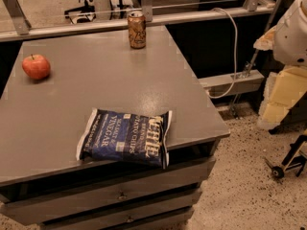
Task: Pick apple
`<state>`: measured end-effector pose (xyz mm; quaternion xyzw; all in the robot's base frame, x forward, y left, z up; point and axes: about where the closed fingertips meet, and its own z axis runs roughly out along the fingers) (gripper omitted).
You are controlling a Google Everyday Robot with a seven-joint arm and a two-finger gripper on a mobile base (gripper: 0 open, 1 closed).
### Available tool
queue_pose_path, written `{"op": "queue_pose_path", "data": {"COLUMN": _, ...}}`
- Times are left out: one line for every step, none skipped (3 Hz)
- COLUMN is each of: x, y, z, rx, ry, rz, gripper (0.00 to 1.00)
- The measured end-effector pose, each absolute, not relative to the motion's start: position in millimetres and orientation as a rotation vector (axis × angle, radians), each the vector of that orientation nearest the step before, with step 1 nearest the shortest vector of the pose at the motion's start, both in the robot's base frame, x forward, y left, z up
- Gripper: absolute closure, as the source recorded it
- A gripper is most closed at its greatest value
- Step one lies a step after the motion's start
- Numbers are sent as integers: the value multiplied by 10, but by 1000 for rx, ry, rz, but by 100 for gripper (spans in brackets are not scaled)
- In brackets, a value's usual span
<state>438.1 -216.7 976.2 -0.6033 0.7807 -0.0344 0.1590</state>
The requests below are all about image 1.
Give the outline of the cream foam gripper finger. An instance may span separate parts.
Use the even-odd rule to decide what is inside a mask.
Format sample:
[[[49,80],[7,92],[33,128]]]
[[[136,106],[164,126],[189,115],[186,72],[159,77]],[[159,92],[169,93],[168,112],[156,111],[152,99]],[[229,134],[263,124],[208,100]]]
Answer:
[[[276,27],[273,26],[260,36],[253,44],[257,50],[268,51],[273,49],[274,34]]]
[[[286,65],[279,73],[270,72],[260,104],[257,125],[274,129],[307,93],[307,68]]]

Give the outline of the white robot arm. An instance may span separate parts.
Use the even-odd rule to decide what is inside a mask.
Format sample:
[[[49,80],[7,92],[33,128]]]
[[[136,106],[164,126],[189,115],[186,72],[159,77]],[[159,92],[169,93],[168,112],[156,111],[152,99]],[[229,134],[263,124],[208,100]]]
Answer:
[[[253,47],[272,50],[273,58],[284,65],[278,74],[270,73],[259,109],[257,125],[269,130],[279,126],[307,92],[307,0],[295,0]]]

